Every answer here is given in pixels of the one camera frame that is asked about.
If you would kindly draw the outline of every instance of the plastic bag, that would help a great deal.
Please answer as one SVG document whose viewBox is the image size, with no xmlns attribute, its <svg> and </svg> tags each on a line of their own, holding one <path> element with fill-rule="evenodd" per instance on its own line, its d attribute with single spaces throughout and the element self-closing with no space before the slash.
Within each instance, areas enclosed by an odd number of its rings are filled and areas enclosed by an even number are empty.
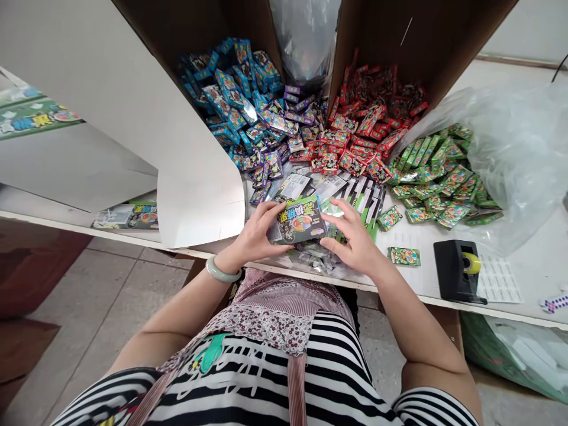
<svg viewBox="0 0 568 426">
<path fill-rule="evenodd" d="M 458 225 L 460 238 L 508 256 L 548 220 L 568 189 L 568 88 L 467 88 L 445 99 L 398 144 L 456 122 L 473 131 L 467 158 L 505 216 L 489 225 Z"/>
<path fill-rule="evenodd" d="M 321 85 L 331 69 L 341 0 L 270 0 L 284 68 L 295 84 Z"/>
<path fill-rule="evenodd" d="M 568 333 L 471 312 L 460 318 L 469 361 L 568 404 Z"/>
</svg>

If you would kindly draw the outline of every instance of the wall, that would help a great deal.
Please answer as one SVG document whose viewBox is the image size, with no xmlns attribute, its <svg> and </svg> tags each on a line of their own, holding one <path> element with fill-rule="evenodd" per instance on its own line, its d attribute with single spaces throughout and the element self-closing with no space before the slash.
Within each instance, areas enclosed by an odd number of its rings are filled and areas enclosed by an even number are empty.
<svg viewBox="0 0 568 426">
<path fill-rule="evenodd" d="M 481 53 L 559 63 L 568 53 L 568 1 L 519 0 Z"/>
</svg>

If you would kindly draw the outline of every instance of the tape roll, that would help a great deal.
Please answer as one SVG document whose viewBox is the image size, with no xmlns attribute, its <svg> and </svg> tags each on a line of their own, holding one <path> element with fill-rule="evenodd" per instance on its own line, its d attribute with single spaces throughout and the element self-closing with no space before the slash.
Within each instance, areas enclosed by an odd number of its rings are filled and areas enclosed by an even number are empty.
<svg viewBox="0 0 568 426">
<path fill-rule="evenodd" d="M 481 260 L 471 253 L 462 252 L 463 255 L 463 272 L 469 275 L 477 274 L 481 271 Z"/>
</svg>

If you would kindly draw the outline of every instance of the apron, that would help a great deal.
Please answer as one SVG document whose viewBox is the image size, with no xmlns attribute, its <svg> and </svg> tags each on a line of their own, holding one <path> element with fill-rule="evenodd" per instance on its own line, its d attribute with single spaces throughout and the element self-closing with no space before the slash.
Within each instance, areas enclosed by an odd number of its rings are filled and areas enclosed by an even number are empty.
<svg viewBox="0 0 568 426">
<path fill-rule="evenodd" d="M 127 426 L 140 426 L 146 422 L 178 369 L 213 331 L 262 341 L 288 354 L 290 424 L 305 426 L 306 351 L 318 311 L 337 314 L 355 328 L 351 311 L 332 285 L 247 268 L 233 303 L 213 317 L 184 349 L 159 368 L 164 374 L 144 397 Z"/>
</svg>

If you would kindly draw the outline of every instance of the hand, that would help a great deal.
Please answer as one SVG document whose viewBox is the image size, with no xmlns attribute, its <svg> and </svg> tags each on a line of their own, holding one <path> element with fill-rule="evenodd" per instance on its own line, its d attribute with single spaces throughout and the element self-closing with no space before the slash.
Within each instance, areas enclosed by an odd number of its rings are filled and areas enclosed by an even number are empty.
<svg viewBox="0 0 568 426">
<path fill-rule="evenodd" d="M 322 214 L 322 218 L 335 225 L 345 235 L 348 243 L 345 246 L 329 237 L 322 238 L 319 243 L 339 256 L 347 266 L 374 280 L 385 265 L 392 263 L 388 262 L 375 245 L 363 226 L 361 216 L 351 204 L 336 198 L 332 198 L 330 202 L 338 206 L 344 216 L 341 218 Z"/>
<path fill-rule="evenodd" d="M 284 254 L 294 246 L 272 245 L 266 233 L 268 228 L 286 203 L 267 201 L 260 203 L 243 230 L 230 246 L 220 252 L 215 258 L 217 268 L 228 274 L 236 274 L 247 262 L 253 262 L 269 256 Z"/>
</svg>

